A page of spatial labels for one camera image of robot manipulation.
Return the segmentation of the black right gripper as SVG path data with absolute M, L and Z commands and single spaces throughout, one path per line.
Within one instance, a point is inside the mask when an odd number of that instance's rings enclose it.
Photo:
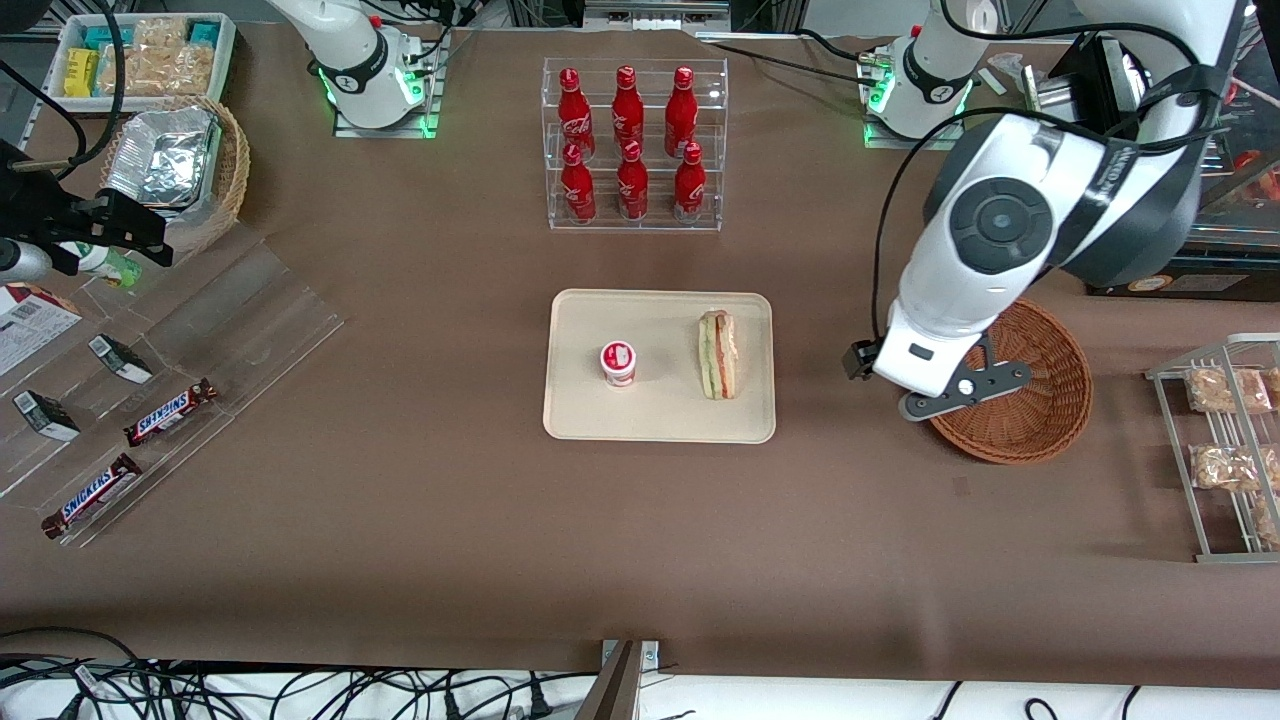
M 123 238 L 118 247 L 173 266 L 174 249 L 164 242 L 166 222 L 120 190 L 100 190 L 95 201 L 68 193 L 47 170 L 18 172 L 13 165 L 28 158 L 1 141 L 1 274 L 77 275 L 78 252 L 64 243 L 92 243 L 93 227 Z M 95 213 L 99 210 L 99 219 Z

